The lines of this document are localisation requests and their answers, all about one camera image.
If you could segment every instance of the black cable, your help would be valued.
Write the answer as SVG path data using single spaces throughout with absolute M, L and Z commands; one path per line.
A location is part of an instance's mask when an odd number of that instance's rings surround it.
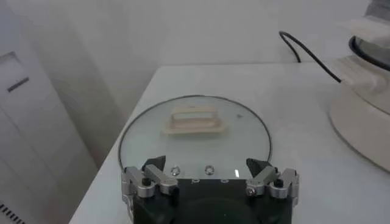
M 288 37 L 290 40 L 292 40 L 293 42 L 295 42 L 296 44 L 298 44 L 298 46 L 300 46 L 308 55 L 310 55 L 310 57 L 312 59 L 314 59 L 314 61 L 317 62 L 317 64 L 322 67 L 323 70 L 325 70 L 326 73 L 328 73 L 328 75 L 330 75 L 333 79 L 335 79 L 337 82 L 341 82 L 341 79 L 339 77 L 337 77 L 333 72 L 331 72 L 328 67 L 326 67 L 326 65 L 323 64 L 322 61 L 320 61 L 320 59 L 317 58 L 317 56 L 315 56 L 302 42 L 300 42 L 297 38 L 293 37 L 291 34 L 289 33 L 286 33 L 284 31 L 280 31 L 279 32 L 279 35 L 280 35 L 280 38 L 282 38 L 282 40 L 290 47 L 290 49 L 293 51 L 294 55 L 296 56 L 297 58 L 297 61 L 298 63 L 301 62 L 300 60 L 300 57 L 299 57 L 299 54 L 297 53 L 297 51 L 293 48 L 293 46 L 286 40 L 285 37 Z

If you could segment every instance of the white table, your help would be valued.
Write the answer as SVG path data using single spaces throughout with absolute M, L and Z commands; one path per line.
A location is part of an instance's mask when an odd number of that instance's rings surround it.
M 168 88 L 172 83 L 176 88 Z M 314 63 L 167 66 L 156 72 L 129 121 L 182 95 L 218 94 L 239 101 L 268 126 L 272 164 L 300 173 L 294 223 L 389 223 L 390 174 L 351 150 L 332 129 L 328 108 L 339 88 Z M 70 223 L 129 223 L 117 147 L 118 142 Z

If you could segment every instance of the screw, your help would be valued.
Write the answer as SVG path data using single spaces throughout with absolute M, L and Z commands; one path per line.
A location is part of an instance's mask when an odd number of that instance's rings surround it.
M 283 187 L 283 185 L 284 185 L 284 182 L 283 182 L 282 179 L 276 179 L 276 180 L 274 181 L 274 186 L 275 186 L 275 187 L 281 188 L 281 187 Z
M 180 167 L 179 166 L 174 166 L 171 168 L 171 175 L 176 177 L 180 174 Z
M 246 188 L 246 194 L 248 196 L 254 196 L 256 194 L 256 190 L 252 187 L 247 187 Z
M 213 175 L 214 174 L 214 167 L 212 166 L 212 165 L 207 165 L 206 167 L 205 167 L 205 173 L 207 174 L 207 175 Z
M 152 180 L 148 177 L 142 178 L 142 185 L 148 187 L 148 186 L 152 185 Z

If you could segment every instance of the glass plate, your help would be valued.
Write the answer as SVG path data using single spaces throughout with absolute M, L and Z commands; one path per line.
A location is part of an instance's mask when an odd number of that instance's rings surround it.
M 213 106 L 227 129 L 218 134 L 166 134 L 163 128 L 177 106 Z M 147 159 L 166 156 L 164 173 L 172 176 L 174 168 L 177 178 L 248 179 L 252 176 L 246 159 L 267 161 L 272 147 L 265 124 L 244 105 L 222 97 L 184 96 L 159 103 L 133 120 L 118 154 L 122 167 L 137 168 Z

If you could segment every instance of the white appliance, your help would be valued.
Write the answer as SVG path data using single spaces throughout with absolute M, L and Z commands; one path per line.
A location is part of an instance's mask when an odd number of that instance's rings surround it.
M 0 221 L 68 223 L 97 172 L 0 0 Z
M 355 55 L 331 63 L 344 80 L 331 121 L 353 148 L 390 171 L 390 1 L 373 1 L 364 18 L 344 26 L 355 35 Z

